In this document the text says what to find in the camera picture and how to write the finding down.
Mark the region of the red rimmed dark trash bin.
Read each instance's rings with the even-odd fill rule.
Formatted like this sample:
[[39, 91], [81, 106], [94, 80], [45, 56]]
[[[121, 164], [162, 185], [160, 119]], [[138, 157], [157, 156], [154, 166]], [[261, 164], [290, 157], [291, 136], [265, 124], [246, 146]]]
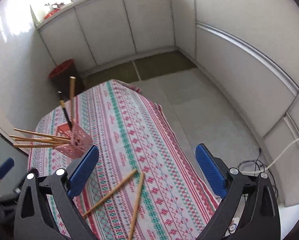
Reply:
[[70, 98], [70, 77], [75, 77], [75, 96], [85, 90], [82, 78], [76, 69], [74, 59], [69, 59], [58, 65], [48, 75], [49, 80], [57, 91], [61, 91], [64, 98]]

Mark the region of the patterned red green tablecloth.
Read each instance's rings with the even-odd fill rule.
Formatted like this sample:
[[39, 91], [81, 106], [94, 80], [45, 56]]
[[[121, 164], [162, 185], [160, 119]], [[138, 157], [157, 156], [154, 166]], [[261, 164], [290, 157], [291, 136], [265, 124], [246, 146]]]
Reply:
[[181, 149], [162, 107], [118, 80], [76, 97], [79, 126], [99, 160], [73, 201], [98, 239], [127, 239], [139, 175], [104, 204], [97, 202], [132, 170], [144, 173], [134, 239], [195, 239], [218, 207]]

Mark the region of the wooden chopstick from basket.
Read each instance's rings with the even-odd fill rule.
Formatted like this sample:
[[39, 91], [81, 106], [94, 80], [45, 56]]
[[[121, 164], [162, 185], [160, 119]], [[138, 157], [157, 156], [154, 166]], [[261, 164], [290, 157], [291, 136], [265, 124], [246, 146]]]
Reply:
[[46, 137], [46, 138], [53, 138], [53, 139], [57, 139], [57, 140], [70, 140], [70, 138], [68, 138], [68, 137], [60, 137], [60, 136], [51, 135], [51, 134], [37, 133], [37, 132], [27, 131], [27, 130], [18, 129], [18, 128], [13, 128], [13, 130], [17, 131], [17, 132], [21, 132], [21, 133], [37, 135], [37, 136]]

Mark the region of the pink plastic utensil basket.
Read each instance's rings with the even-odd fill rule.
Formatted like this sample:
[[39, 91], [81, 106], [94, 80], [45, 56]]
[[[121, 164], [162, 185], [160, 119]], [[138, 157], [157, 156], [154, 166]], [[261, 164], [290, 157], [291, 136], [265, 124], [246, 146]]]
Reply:
[[57, 146], [54, 149], [71, 159], [82, 157], [93, 145], [92, 137], [75, 121], [71, 130], [67, 123], [58, 125], [56, 135], [70, 139], [69, 143]]

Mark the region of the white power strip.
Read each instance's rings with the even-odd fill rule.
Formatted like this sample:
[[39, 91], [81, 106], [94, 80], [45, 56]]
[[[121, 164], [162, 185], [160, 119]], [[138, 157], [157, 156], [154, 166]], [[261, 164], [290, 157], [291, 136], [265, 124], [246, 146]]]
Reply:
[[239, 217], [234, 217], [232, 219], [232, 222], [230, 223], [230, 226], [228, 227], [229, 234], [232, 234], [235, 232], [235, 230], [238, 226], [239, 220], [240, 220]]

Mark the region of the red container on counter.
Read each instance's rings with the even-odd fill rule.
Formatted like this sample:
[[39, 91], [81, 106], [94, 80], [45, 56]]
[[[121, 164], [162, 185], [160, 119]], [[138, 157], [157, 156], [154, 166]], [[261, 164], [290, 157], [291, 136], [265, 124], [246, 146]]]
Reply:
[[48, 14], [46, 14], [44, 16], [44, 20], [48, 19], [49, 17], [53, 16], [55, 13], [57, 13], [58, 11], [60, 11], [60, 8], [55, 8], [53, 9], [51, 12], [49, 12]]

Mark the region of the olive floor mat right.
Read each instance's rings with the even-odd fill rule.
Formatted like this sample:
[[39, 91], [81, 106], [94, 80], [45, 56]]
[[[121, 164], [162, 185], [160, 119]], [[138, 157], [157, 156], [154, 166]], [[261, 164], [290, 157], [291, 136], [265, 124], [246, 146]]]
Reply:
[[134, 61], [141, 80], [196, 68], [180, 51], [157, 54]]

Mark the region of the white lower kitchen cabinets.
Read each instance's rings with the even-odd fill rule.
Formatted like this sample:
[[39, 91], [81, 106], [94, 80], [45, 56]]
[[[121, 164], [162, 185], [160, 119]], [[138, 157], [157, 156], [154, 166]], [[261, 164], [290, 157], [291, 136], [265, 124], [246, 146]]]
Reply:
[[38, 25], [55, 63], [88, 75], [179, 49], [265, 147], [287, 206], [299, 204], [299, 6], [295, 0], [81, 0]]

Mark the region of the olive floor mat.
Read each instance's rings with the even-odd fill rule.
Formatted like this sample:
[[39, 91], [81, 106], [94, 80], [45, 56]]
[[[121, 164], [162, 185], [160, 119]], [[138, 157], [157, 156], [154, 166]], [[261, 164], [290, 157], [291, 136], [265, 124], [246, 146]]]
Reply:
[[89, 75], [84, 80], [85, 90], [111, 79], [120, 80], [125, 83], [132, 83], [140, 80], [134, 64], [132, 61], [129, 61]]
[[196, 68], [180, 51], [157, 54], [134, 61], [141, 80]]

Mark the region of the olive floor mat left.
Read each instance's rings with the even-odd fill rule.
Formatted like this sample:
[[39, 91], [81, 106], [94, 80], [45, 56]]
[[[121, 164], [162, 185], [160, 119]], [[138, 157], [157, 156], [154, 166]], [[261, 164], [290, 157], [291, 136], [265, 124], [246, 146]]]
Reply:
[[129, 61], [89, 75], [84, 80], [85, 90], [111, 79], [120, 80], [125, 83], [132, 83], [140, 80], [134, 64], [132, 61]]

